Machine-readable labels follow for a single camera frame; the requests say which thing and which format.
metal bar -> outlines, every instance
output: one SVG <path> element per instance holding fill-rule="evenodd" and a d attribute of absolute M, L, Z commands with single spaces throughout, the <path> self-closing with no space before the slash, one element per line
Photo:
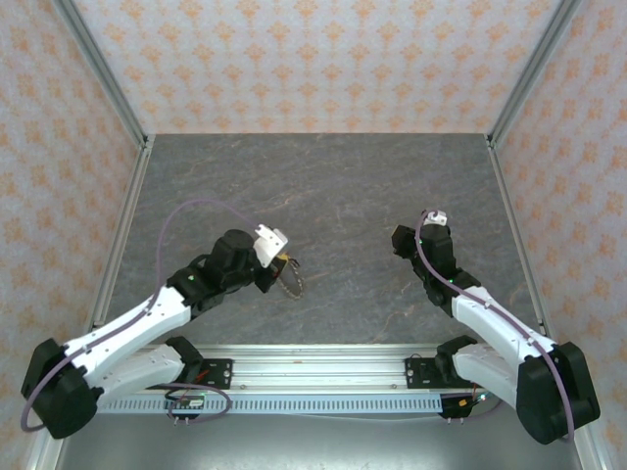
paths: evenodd
<path fill-rule="evenodd" d="M 52 439 L 48 431 L 39 431 L 32 438 L 32 447 L 26 463 L 26 470 L 50 470 L 57 468 L 63 443 L 64 441 Z"/>
<path fill-rule="evenodd" d="M 102 84 L 105 92 L 109 96 L 114 108 L 118 112 L 124 127 L 130 134 L 131 138 L 137 145 L 142 145 L 145 141 L 145 134 L 142 130 L 139 119 L 133 112 L 133 109 L 126 101 L 124 93 L 118 81 L 114 77 L 113 72 L 109 68 L 105 56 L 100 51 L 94 37 L 89 32 L 80 11 L 73 0 L 54 0 L 57 11 L 66 21 L 68 28 L 72 32 L 74 38 L 78 42 L 80 50 L 83 52 L 85 59 L 94 70 L 98 80 Z"/>
<path fill-rule="evenodd" d="M 199 346 L 206 358 L 233 359 L 231 391 L 239 394 L 414 394 L 405 359 L 433 357 L 436 345 Z M 142 349 L 145 353 L 152 348 Z M 423 393 L 450 393 L 430 389 Z M 454 389 L 453 392 L 471 392 Z"/>
<path fill-rule="evenodd" d="M 350 394 L 350 395 L 245 395 L 228 392 L 233 405 L 229 414 L 408 414 L 441 413 L 440 394 L 417 393 L 407 395 Z M 197 391 L 191 396 L 198 402 L 188 405 L 176 403 L 172 413 L 214 414 L 226 405 L 217 394 Z M 164 393 L 133 395 L 117 399 L 98 408 L 98 414 L 164 414 L 171 401 Z"/>
<path fill-rule="evenodd" d="M 527 250 L 525 249 L 525 245 L 522 241 L 522 232 L 520 230 L 520 225 L 516 220 L 516 214 L 511 203 L 511 198 L 509 197 L 509 191 L 507 190 L 506 181 L 503 176 L 503 171 L 501 170 L 501 164 L 499 163 L 497 152 L 494 148 L 490 146 L 489 141 L 488 153 L 490 154 L 490 161 L 492 162 L 492 167 L 497 177 L 497 183 L 499 184 L 499 189 L 501 190 L 501 197 L 503 198 L 503 202 L 506 207 L 507 218 L 509 219 L 509 226 L 511 227 L 513 240 L 516 244 L 516 248 L 518 249 L 518 256 L 520 257 L 520 261 L 522 262 L 522 271 L 525 275 L 527 286 L 529 287 L 531 302 L 533 303 L 534 310 L 536 310 L 538 322 L 541 325 L 544 325 L 544 328 L 546 330 L 546 332 L 542 333 L 548 333 L 550 336 L 554 329 L 551 324 L 551 320 L 547 315 L 547 306 L 544 302 L 542 294 L 540 293 L 540 290 L 538 289 L 536 276 L 534 275 L 533 267 L 531 266 L 531 262 L 529 261 L 529 257 L 527 256 Z"/>
<path fill-rule="evenodd" d="M 506 105 L 501 111 L 494 129 L 489 134 L 491 147 L 498 148 L 499 143 L 504 140 L 509 127 L 511 126 L 514 118 L 517 116 L 518 111 L 520 111 L 520 108 L 529 95 L 529 92 L 533 88 L 533 85 L 540 75 L 545 63 L 549 60 L 549 57 L 555 49 L 559 39 L 570 24 L 570 19 L 574 15 L 580 3 L 581 0 L 562 0 L 557 7 L 553 18 L 549 22 L 547 30 L 533 51 L 529 62 L 525 66 L 522 75 L 511 91 L 509 98 L 507 98 Z"/>
<path fill-rule="evenodd" d="M 116 284 L 116 277 L 118 276 L 118 270 L 120 269 L 121 257 L 124 252 L 124 246 L 126 245 L 126 238 L 128 237 L 130 224 L 133 219 L 135 207 L 137 206 L 137 200 L 139 199 L 139 193 L 141 192 L 141 185 L 144 180 L 144 175 L 146 174 L 146 168 L 148 167 L 148 162 L 150 161 L 154 141 L 155 136 L 149 136 L 135 160 L 135 166 L 133 168 L 128 187 L 126 188 L 124 202 L 118 216 L 116 234 L 109 251 L 110 254 L 107 260 L 107 265 L 103 271 L 102 279 L 99 284 L 100 287 L 96 295 L 93 308 L 91 309 L 90 328 L 93 325 L 102 325 L 107 316 L 109 302 L 111 301 L 111 296 L 114 292 L 114 286 Z"/>

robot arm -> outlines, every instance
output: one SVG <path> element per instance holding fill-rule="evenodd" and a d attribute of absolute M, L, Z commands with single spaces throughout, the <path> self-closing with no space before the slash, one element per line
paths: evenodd
<path fill-rule="evenodd" d="M 451 229 L 441 211 L 428 214 L 419 241 L 425 258 L 441 282 L 418 255 L 415 230 L 399 226 L 392 235 L 396 255 L 409 259 L 427 297 L 446 314 L 467 325 L 487 344 L 460 337 L 440 348 L 436 364 L 442 375 L 462 378 L 491 391 L 518 414 L 527 432 L 548 444 L 567 433 L 566 410 L 555 377 L 540 350 L 548 353 L 566 391 L 574 428 L 599 418 L 600 408 L 581 350 L 558 345 L 534 331 L 499 305 L 472 275 L 457 267 Z"/>
<path fill-rule="evenodd" d="M 287 238 L 278 229 L 264 225 L 256 232 L 259 238 L 254 240 L 244 231 L 228 230 L 209 255 L 195 258 L 168 279 L 143 316 L 139 314 L 151 299 L 62 346 L 49 339 L 35 349 L 22 386 L 27 399 L 55 366 L 77 354 L 33 402 L 33 409 L 53 438 L 62 439 L 78 431 L 95 415 L 98 405 L 154 385 L 193 381 L 203 358 L 184 338 L 170 338 L 151 352 L 129 357 L 218 306 L 226 294 L 252 283 L 266 293 L 287 262 L 279 257 Z M 111 336 L 124 325 L 128 326 Z M 106 341 L 89 347 L 105 337 Z"/>

gray stone surface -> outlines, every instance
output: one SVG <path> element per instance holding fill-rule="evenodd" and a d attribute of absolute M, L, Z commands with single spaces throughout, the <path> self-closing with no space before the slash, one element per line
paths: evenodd
<path fill-rule="evenodd" d="M 196 344 L 439 343 L 469 333 L 430 304 L 390 235 L 421 210 L 450 217 L 458 264 L 530 325 L 535 314 L 479 134 L 160 135 L 108 319 L 154 288 L 159 230 L 178 204 L 216 198 L 281 228 L 302 265 L 300 301 L 249 286 L 172 334 Z M 181 213 L 164 246 L 171 275 L 229 228 L 211 206 Z"/>

cable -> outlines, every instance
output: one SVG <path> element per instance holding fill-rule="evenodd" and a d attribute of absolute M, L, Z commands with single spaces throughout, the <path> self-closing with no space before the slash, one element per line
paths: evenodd
<path fill-rule="evenodd" d="M 288 286 L 285 283 L 283 279 L 283 274 L 285 272 L 285 269 L 283 269 L 283 272 L 281 272 L 278 279 L 276 279 L 276 282 L 278 283 L 279 286 L 281 286 L 281 289 L 283 289 L 283 292 L 285 292 L 285 295 L 289 297 L 290 299 L 292 299 L 293 301 L 302 299 L 303 295 L 305 294 L 305 279 L 303 279 L 303 276 L 301 276 L 301 273 L 298 270 L 298 268 L 301 267 L 301 265 L 294 258 L 291 258 L 287 254 L 279 255 L 278 257 L 280 259 L 283 259 L 286 262 L 285 267 L 289 267 L 290 270 L 292 271 L 292 274 L 294 275 L 294 279 L 296 280 L 296 288 Z"/>
<path fill-rule="evenodd" d="M 231 397 L 224 390 L 220 390 L 220 389 L 217 389 L 216 387 L 211 387 L 209 385 L 181 384 L 181 383 L 173 382 L 171 384 L 160 385 L 159 387 L 160 388 L 167 388 L 167 389 L 171 389 L 171 388 L 174 388 L 174 389 L 185 389 L 185 394 L 187 394 L 190 390 L 193 390 L 193 389 L 196 389 L 196 390 L 207 390 L 209 392 L 214 392 L 214 393 L 224 397 L 224 399 L 226 400 L 226 406 L 224 407 L 224 409 L 222 411 L 219 411 L 218 413 L 215 413 L 215 414 L 210 414 L 209 416 L 206 416 L 204 418 L 193 419 L 191 421 L 188 421 L 189 424 L 206 423 L 208 421 L 213 421 L 215 419 L 221 418 L 226 413 L 228 413 L 229 409 L 231 409 L 231 407 L 233 406 L 233 400 L 231 399 Z M 169 404 L 169 406 L 168 406 L 168 418 L 175 419 L 174 415 L 172 414 L 172 410 L 174 409 L 174 406 L 178 402 L 181 401 L 181 399 L 184 397 L 185 394 L 180 396 L 176 401 L 173 401 L 172 403 Z"/>
<path fill-rule="evenodd" d="M 146 306 L 139 313 L 137 313 L 137 315 L 135 315 L 133 318 L 128 320 L 126 323 L 124 323 L 123 325 L 119 326 L 115 330 L 112 330 L 111 332 L 107 333 L 106 335 L 102 336 L 101 338 L 98 338 L 97 340 L 94 340 L 91 343 L 88 343 L 83 349 L 75 351 L 72 354 L 66 356 L 58 364 L 56 364 L 52 369 L 50 369 L 50 371 L 43 377 L 43 379 L 41 379 L 41 381 L 32 390 L 32 392 L 28 396 L 28 399 L 26 400 L 26 404 L 24 405 L 24 409 L 22 410 L 22 416 L 20 418 L 20 425 L 22 427 L 22 430 L 25 433 L 33 433 L 33 432 L 39 431 L 39 430 L 41 430 L 41 429 L 43 429 L 45 427 L 43 424 L 40 424 L 40 425 L 37 425 L 37 426 L 28 426 L 28 415 L 30 414 L 30 411 L 32 410 L 32 406 L 35 403 L 35 401 L 37 400 L 37 397 L 39 397 L 39 394 L 41 393 L 43 388 L 46 385 L 48 385 L 48 383 L 61 370 L 63 370 L 68 364 L 70 364 L 73 360 L 75 360 L 80 355 L 85 354 L 88 351 L 91 351 L 96 346 L 104 343 L 105 341 L 110 340 L 111 338 L 113 338 L 117 334 L 119 334 L 122 331 L 125 331 L 128 328 L 130 328 L 131 326 L 133 326 L 135 323 L 137 323 L 139 320 L 141 320 L 146 315 L 146 313 L 148 313 L 150 311 L 150 309 L 155 305 L 155 303 L 157 302 L 157 298 L 159 296 L 159 292 L 161 291 L 161 288 L 162 288 L 162 286 L 164 284 L 164 282 L 162 280 L 162 247 L 163 247 L 163 244 L 164 244 L 164 239 L 166 237 L 166 230 L 168 229 L 169 223 L 172 221 L 174 216 L 177 215 L 183 209 L 188 208 L 190 206 L 198 206 L 200 204 L 213 204 L 213 205 L 219 206 L 221 208 L 227 209 L 228 211 L 232 212 L 233 214 L 235 214 L 236 216 L 241 218 L 243 221 L 245 221 L 246 223 L 251 225 L 253 228 L 257 228 L 259 226 L 258 224 L 254 223 L 251 219 L 249 219 L 245 215 L 241 214 L 239 211 L 237 211 L 236 209 L 232 208 L 228 204 L 223 203 L 222 201 L 211 199 L 211 198 L 193 199 L 191 201 L 186 201 L 183 204 L 181 204 L 180 206 L 178 206 L 176 209 L 174 209 L 169 214 L 169 216 L 166 219 L 166 221 L 164 222 L 164 225 L 162 226 L 161 232 L 159 234 L 159 240 L 157 241 L 156 283 L 155 283 L 155 291 L 153 292 L 153 295 L 151 296 L 150 301 L 148 302 L 148 304 L 146 304 Z"/>
<path fill-rule="evenodd" d="M 482 299 L 478 298 L 477 296 L 474 296 L 474 295 L 470 294 L 469 292 L 466 292 L 466 291 L 460 289 L 458 286 L 456 286 L 455 284 L 450 283 L 444 277 L 442 277 L 440 275 L 440 273 L 438 271 L 436 271 L 434 269 L 434 267 L 429 263 L 426 255 L 422 251 L 422 246 L 420 245 L 420 228 L 422 227 L 422 225 L 424 225 L 424 221 L 427 219 L 429 214 L 431 214 L 433 212 L 435 212 L 435 214 L 437 215 L 438 210 L 430 209 L 430 210 L 424 211 L 422 213 L 422 216 L 420 217 L 420 220 L 418 221 L 418 224 L 417 224 L 416 229 L 415 229 L 415 245 L 417 247 L 418 255 L 420 256 L 420 259 L 422 260 L 422 263 L 425 265 L 427 270 L 433 275 L 433 277 L 435 277 L 438 281 L 443 283 L 445 286 L 449 287 L 450 289 L 453 289 L 455 292 L 457 292 L 461 296 L 468 297 L 469 299 L 471 299 L 472 301 L 477 302 L 478 304 L 481 304 L 481 305 L 486 304 L 485 301 L 483 301 Z M 564 388 L 564 384 L 563 384 L 563 382 L 561 380 L 561 377 L 559 377 L 559 372 L 557 372 L 557 368 L 555 367 L 555 364 L 553 364 L 553 361 L 549 357 L 549 353 L 547 351 L 545 351 L 545 349 L 536 340 L 534 340 L 524 330 L 524 328 L 522 328 L 520 325 L 518 325 L 518 323 L 513 321 L 509 317 L 509 315 L 507 315 L 505 312 L 503 312 L 500 308 L 498 308 L 498 307 L 496 307 L 494 305 L 487 305 L 487 307 L 491 311 L 496 313 L 499 317 L 501 317 L 503 320 L 505 320 L 507 323 L 509 323 L 514 330 L 516 330 L 518 333 L 520 333 L 525 338 L 525 340 L 530 341 L 531 345 L 533 345 L 533 347 L 536 350 L 538 350 L 538 352 L 540 353 L 542 358 L 547 363 L 547 366 L 551 370 L 551 373 L 553 374 L 553 377 L 555 379 L 555 384 L 557 385 L 557 390 L 559 391 L 559 396 L 561 397 L 561 402 L 562 402 L 563 407 L 564 407 L 564 413 L 566 414 L 566 427 L 568 428 L 568 440 L 570 442 L 572 442 L 575 439 L 575 425 L 574 425 L 573 416 L 572 416 L 572 408 L 570 407 L 570 401 L 568 400 L 568 394 L 566 393 L 566 389 Z"/>

orange floral wallpaper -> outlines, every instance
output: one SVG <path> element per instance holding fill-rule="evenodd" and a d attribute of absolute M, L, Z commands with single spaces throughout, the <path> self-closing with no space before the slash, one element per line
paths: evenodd
<path fill-rule="evenodd" d="M 20 387 L 81 333 L 136 149 L 50 0 L 0 6 L 0 454 L 23 469 Z"/>
<path fill-rule="evenodd" d="M 627 468 L 627 8 L 584 0 L 499 150 L 558 337 L 587 355 Z"/>
<path fill-rule="evenodd" d="M 558 0 L 77 0 L 145 131 L 488 132 Z"/>

